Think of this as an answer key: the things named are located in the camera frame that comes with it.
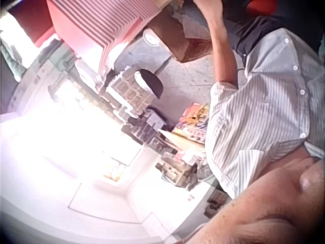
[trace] box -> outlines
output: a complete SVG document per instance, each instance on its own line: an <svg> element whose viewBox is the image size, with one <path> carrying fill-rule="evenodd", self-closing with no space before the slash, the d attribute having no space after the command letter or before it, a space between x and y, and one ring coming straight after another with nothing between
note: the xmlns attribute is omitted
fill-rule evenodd
<svg viewBox="0 0 325 244"><path fill-rule="evenodd" d="M173 133L197 143L204 144L209 122L209 107L193 103L183 113Z"/></svg>

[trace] floor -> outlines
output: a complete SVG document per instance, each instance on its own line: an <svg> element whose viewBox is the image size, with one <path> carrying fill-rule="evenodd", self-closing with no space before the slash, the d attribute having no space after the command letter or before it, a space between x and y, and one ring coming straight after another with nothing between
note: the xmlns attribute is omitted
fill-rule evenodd
<svg viewBox="0 0 325 244"><path fill-rule="evenodd" d="M129 65L155 72L170 55L165 46L151 47L141 38L118 58L115 71L120 72ZM240 57L235 57L238 68L242 68ZM239 71L238 76L241 86L246 78L243 71ZM171 59L158 77L164 84L164 93L152 105L159 109L172 125L177 123L191 103L210 103L210 89L215 82L212 55L185 64Z"/></svg>

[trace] white striped shirt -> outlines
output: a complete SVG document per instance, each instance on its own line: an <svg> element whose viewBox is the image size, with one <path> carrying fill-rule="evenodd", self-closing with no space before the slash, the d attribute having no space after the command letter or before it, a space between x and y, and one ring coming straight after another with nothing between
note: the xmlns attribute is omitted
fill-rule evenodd
<svg viewBox="0 0 325 244"><path fill-rule="evenodd" d="M207 160L232 198L302 143L324 149L325 67L304 41L284 28L269 33L248 55L245 75L240 89L211 89Z"/></svg>

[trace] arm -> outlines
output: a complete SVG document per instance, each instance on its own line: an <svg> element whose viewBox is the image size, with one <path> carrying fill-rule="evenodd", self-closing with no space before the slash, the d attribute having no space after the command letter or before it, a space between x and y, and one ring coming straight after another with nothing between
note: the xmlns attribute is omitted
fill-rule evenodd
<svg viewBox="0 0 325 244"><path fill-rule="evenodd" d="M215 79L237 87L237 63L222 19L221 0L194 0L208 22L211 33Z"/></svg>

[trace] man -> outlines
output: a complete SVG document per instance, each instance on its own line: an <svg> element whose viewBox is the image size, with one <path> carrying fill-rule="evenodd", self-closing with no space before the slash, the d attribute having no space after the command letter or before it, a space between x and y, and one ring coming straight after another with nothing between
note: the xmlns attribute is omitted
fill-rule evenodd
<svg viewBox="0 0 325 244"><path fill-rule="evenodd" d="M216 78L207 160L235 198L290 161L283 157L323 150L325 68L316 53L322 16L307 0L278 0L268 17L246 14L249 1L225 0L224 8L221 0L194 2L211 33ZM247 84L241 89L231 48L246 62Z"/></svg>
<svg viewBox="0 0 325 244"><path fill-rule="evenodd" d="M324 214L322 16L305 0L278 0L269 17L244 13L247 1L194 1L215 65L207 159L234 200L190 243L303 241ZM246 64L241 89L231 48Z"/></svg>

